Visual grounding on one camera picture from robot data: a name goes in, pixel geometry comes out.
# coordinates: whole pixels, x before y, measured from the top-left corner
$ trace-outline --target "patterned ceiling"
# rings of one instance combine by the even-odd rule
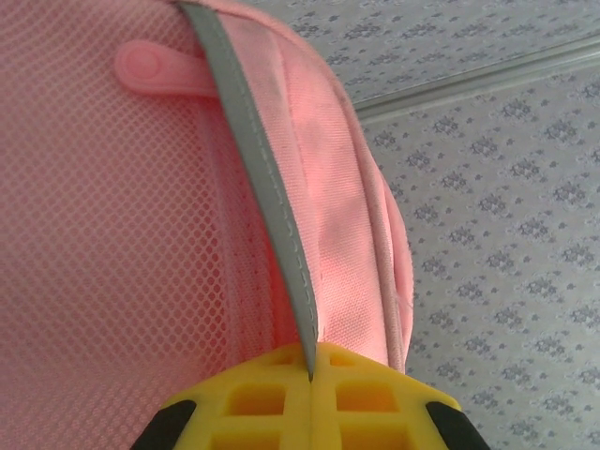
[[[353,100],[600,33],[598,0],[246,0],[287,22]]]

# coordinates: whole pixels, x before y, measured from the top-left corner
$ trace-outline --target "stitching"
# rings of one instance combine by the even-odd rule
[[[230,67],[235,68],[235,59],[234,59],[235,55],[233,54],[233,48],[232,48],[232,46],[227,45],[227,43],[229,43],[229,40],[227,39],[226,36],[224,36],[223,30],[221,30],[221,29],[219,29],[219,27],[217,27],[215,21],[209,21],[209,22],[211,24],[212,31],[215,33],[215,35],[218,38],[219,44],[221,46],[221,50],[223,51],[225,58],[227,59]],[[262,161],[264,162],[264,166],[267,170],[267,173],[269,174],[269,178],[271,180],[273,189],[275,190],[275,192],[277,194],[277,199],[279,201],[281,213],[282,213],[283,219],[285,220],[287,228],[288,228],[288,237],[290,238],[290,241],[292,242],[293,252],[296,257],[296,264],[298,266],[298,271],[300,272],[300,276],[302,278],[304,292],[306,295],[306,302],[307,302],[308,311],[310,314],[310,320],[311,320],[311,324],[312,324],[311,331],[312,331],[313,336],[316,337],[317,335],[316,335],[316,330],[315,330],[315,311],[313,310],[312,297],[308,290],[308,277],[305,272],[305,267],[302,263],[302,258],[298,254],[299,246],[298,246],[297,238],[293,231],[293,224],[290,221],[290,216],[288,214],[288,211],[287,211],[287,208],[286,208],[286,205],[284,202],[284,195],[281,192],[281,189],[277,183],[277,180],[275,179],[274,170],[273,170],[271,163],[269,162],[268,154],[267,154],[264,142],[263,142],[263,137],[259,134],[259,127],[256,123],[255,114],[254,114],[254,111],[256,111],[256,109],[253,108],[253,105],[251,104],[251,102],[249,100],[248,90],[244,86],[244,83],[240,77],[240,70],[234,69],[232,72],[233,72],[233,78],[235,80],[235,84],[238,88],[239,94],[241,95],[242,99],[244,100],[244,106],[246,108],[246,112],[247,112],[247,116],[250,120],[250,124],[252,126],[252,131],[254,132],[254,137],[256,138],[257,144],[259,145],[259,149],[261,151]]]

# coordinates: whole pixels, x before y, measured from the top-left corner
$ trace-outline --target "pink mesh fabric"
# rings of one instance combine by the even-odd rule
[[[352,106],[287,28],[213,6],[292,200],[321,339],[401,368],[410,256]],[[202,57],[174,6],[7,0],[0,36],[0,448],[128,448],[173,393],[295,339],[281,276],[218,100],[115,77],[135,39]]]

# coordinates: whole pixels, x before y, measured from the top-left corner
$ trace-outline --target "black rubber corner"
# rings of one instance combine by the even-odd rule
[[[182,400],[158,411],[131,450],[173,450],[196,409],[192,400]]]
[[[464,412],[440,401],[426,407],[448,450],[490,450]]]

